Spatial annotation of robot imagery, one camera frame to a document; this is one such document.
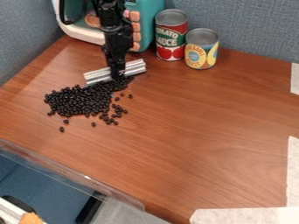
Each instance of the wood grain surface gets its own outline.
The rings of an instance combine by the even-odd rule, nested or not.
[[[48,117],[44,94],[105,67],[97,45],[63,37],[0,90],[0,137],[140,200],[172,223],[198,208],[285,206],[288,136],[299,137],[290,64],[220,49],[213,69],[143,57],[120,125]],[[96,121],[96,128],[90,123]]]

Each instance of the can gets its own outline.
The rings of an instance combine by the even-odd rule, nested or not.
[[[181,10],[163,10],[156,15],[156,55],[160,59],[180,60],[184,57],[187,21],[187,15]]]
[[[213,67],[216,63],[219,37],[213,30],[198,28],[186,35],[184,60],[187,66],[195,69]]]

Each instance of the gray fabric wall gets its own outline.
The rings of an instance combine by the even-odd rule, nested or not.
[[[299,62],[299,0],[165,0],[189,28],[215,30],[224,47]]]
[[[0,85],[61,35],[51,0],[0,0]]]

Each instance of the pile of black beans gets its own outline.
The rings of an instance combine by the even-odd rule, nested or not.
[[[49,104],[51,108],[51,111],[47,114],[49,116],[58,114],[64,117],[78,115],[86,117],[99,116],[106,124],[118,125],[115,119],[121,118],[128,111],[113,103],[112,109],[114,113],[111,117],[108,116],[110,104],[113,100],[113,92],[124,90],[133,79],[133,77],[124,77],[110,82],[98,82],[89,87],[76,85],[74,87],[62,88],[60,91],[53,90],[50,94],[45,95],[45,103]],[[128,98],[132,99],[133,95],[129,94]],[[64,132],[64,128],[60,127],[59,131]]]

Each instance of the can label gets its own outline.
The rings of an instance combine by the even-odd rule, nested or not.
[[[218,48],[219,42],[206,46],[188,44],[184,49],[185,62],[189,67],[195,69],[213,67],[216,63]]]
[[[178,26],[156,26],[156,53],[163,60],[180,60],[184,57],[184,36],[187,23]]]

